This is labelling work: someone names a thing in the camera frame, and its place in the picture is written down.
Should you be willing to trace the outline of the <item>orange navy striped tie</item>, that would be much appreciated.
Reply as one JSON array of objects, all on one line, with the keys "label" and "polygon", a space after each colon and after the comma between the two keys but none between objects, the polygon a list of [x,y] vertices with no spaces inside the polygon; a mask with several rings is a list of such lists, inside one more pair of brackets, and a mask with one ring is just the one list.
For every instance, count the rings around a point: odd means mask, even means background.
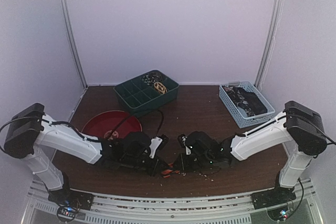
[{"label": "orange navy striped tie", "polygon": [[173,174],[179,174],[179,173],[180,171],[176,167],[174,167],[173,163],[169,163],[168,168],[161,172],[161,176],[163,178],[168,178]]}]

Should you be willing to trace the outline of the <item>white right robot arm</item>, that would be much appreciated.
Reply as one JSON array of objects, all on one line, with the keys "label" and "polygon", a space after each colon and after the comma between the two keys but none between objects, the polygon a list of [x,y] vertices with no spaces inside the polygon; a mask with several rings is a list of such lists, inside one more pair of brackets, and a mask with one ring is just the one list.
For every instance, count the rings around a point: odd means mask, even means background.
[{"label": "white right robot arm", "polygon": [[320,114],[296,101],[287,102],[284,110],[268,122],[221,142],[203,131],[182,134],[178,141],[185,151],[172,166],[183,172],[215,167],[224,169],[234,161],[241,162],[275,145],[294,141],[296,148],[278,173],[275,188],[269,192],[269,199],[274,204],[289,196],[311,160],[327,148]]}]

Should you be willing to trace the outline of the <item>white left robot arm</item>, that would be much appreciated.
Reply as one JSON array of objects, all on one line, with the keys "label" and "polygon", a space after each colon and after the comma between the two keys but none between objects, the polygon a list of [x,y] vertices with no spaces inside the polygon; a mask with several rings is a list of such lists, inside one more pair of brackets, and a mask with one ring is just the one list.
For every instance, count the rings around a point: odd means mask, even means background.
[{"label": "white left robot arm", "polygon": [[91,165],[142,169],[150,176],[169,167],[156,154],[168,141],[165,135],[149,137],[137,131],[120,137],[117,130],[127,118],[118,122],[106,136],[87,135],[69,122],[55,121],[44,108],[35,103],[1,126],[2,130],[8,129],[1,151],[25,161],[44,183],[50,197],[64,205],[75,201],[75,192],[70,189],[68,176],[51,163],[42,146],[70,154]]}]

